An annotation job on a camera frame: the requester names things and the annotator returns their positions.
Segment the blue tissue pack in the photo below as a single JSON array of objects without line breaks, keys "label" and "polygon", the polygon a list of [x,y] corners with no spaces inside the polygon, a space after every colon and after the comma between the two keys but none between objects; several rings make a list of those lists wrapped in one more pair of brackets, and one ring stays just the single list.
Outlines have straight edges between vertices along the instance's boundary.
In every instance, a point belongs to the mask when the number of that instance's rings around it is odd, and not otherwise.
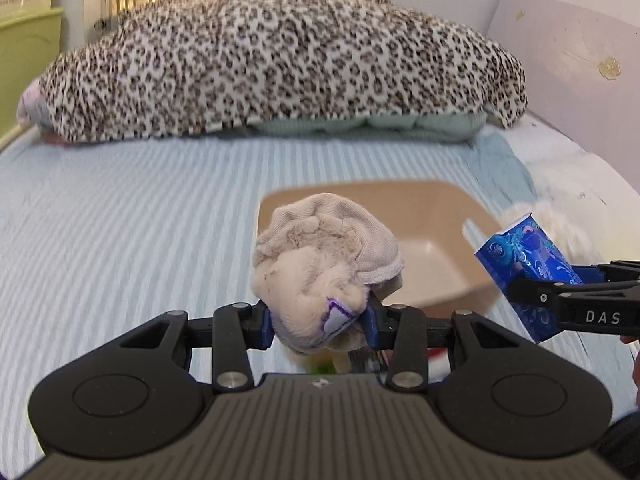
[{"label": "blue tissue pack", "polygon": [[[498,289],[506,295],[517,278],[581,285],[582,279],[531,214],[486,240],[475,252]],[[509,299],[526,332],[537,344],[560,332],[549,307]]]}]

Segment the white fluffy plush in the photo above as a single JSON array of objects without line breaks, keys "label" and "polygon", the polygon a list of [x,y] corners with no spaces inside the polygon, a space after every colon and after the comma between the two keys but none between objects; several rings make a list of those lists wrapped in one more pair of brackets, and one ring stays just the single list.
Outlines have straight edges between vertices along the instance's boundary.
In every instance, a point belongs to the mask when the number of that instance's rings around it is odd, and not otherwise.
[{"label": "white fluffy plush", "polygon": [[561,211],[555,209],[548,200],[533,203],[514,203],[498,215],[503,228],[518,222],[526,214],[531,214],[541,229],[570,264],[593,264],[600,260],[600,252],[588,237],[586,231],[571,222]]}]

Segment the blue striped bed sheet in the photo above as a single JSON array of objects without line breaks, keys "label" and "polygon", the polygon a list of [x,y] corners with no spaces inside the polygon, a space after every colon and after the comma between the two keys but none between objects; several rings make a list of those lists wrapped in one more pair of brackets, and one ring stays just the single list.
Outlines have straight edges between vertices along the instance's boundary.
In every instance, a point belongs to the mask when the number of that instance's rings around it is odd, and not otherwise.
[{"label": "blue striped bed sheet", "polygon": [[[27,416],[41,378],[170,309],[209,315],[250,294],[260,200],[287,186],[371,179],[451,182],[489,210],[534,192],[495,129],[460,144],[360,134],[326,140],[240,136],[61,148],[29,133],[1,156],[1,469],[43,469]],[[535,465],[475,451],[416,404],[365,388],[345,429],[320,424],[349,399],[281,387],[221,415],[204,444],[156,462],[107,464],[101,479],[608,479],[596,458]]]}]

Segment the green cabinet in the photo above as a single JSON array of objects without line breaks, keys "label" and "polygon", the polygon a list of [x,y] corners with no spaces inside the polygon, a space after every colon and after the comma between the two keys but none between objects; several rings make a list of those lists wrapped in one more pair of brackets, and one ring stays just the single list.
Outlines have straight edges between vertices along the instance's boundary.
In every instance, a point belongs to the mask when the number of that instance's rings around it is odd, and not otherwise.
[{"label": "green cabinet", "polygon": [[16,125],[18,100],[60,53],[62,8],[18,12],[1,20],[1,135]]}]

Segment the light green folded quilt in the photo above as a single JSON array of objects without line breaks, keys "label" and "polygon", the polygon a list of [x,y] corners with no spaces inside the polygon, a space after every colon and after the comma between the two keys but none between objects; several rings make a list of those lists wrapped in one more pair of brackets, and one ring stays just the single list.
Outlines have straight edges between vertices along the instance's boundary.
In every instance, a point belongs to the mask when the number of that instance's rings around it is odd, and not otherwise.
[{"label": "light green folded quilt", "polygon": [[346,119],[271,119],[252,128],[266,136],[392,136],[402,134],[437,143],[472,139],[487,122],[487,113],[378,115]]}]

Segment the beige fuzzy sock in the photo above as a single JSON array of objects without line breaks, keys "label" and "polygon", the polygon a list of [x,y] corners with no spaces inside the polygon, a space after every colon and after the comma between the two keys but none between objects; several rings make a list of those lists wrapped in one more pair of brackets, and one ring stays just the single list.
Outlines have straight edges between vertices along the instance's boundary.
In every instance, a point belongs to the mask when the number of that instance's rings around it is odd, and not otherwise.
[{"label": "beige fuzzy sock", "polygon": [[285,347],[349,352],[366,344],[357,318],[369,295],[392,294],[403,268],[384,223],[348,198],[320,193],[274,211],[256,240],[250,288]]}]

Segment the leopard print blanket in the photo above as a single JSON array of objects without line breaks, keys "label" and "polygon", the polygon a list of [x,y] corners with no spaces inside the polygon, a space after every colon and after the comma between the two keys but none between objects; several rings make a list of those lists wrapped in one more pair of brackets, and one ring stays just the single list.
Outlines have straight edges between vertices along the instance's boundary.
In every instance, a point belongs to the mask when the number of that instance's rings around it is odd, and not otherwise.
[{"label": "leopard print blanket", "polygon": [[68,144],[271,119],[486,112],[510,127],[526,107],[508,50],[390,0],[157,0],[61,54],[22,101]]}]

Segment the pale pink headboard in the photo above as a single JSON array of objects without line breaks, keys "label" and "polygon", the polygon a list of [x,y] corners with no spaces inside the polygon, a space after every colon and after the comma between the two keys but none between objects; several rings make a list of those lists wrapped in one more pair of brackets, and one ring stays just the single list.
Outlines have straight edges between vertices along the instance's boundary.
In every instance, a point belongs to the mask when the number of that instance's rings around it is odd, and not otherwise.
[{"label": "pale pink headboard", "polygon": [[526,73],[529,110],[639,187],[639,29],[556,0],[500,0],[488,36]]}]

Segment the beige plastic storage bin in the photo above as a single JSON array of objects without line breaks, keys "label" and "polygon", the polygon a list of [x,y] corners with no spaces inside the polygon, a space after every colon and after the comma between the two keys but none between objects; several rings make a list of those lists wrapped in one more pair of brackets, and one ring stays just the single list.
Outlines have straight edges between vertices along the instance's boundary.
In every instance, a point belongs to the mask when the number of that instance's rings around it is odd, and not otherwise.
[{"label": "beige plastic storage bin", "polygon": [[475,257],[496,218],[463,188],[444,181],[362,181],[284,188],[259,204],[257,231],[267,229],[273,211],[316,193],[334,193],[356,202],[396,236],[405,269],[402,286],[389,304],[419,307],[433,318],[468,309],[489,312],[499,291]]}]

